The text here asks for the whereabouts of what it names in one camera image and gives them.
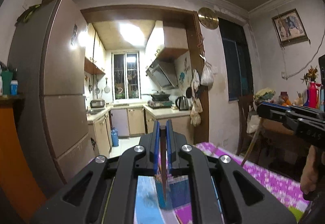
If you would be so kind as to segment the person's right hand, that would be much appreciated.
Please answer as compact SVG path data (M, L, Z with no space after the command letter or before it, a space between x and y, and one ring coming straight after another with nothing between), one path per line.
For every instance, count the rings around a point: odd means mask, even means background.
M300 190L307 195L313 191L324 191L324 152L311 145L303 168Z

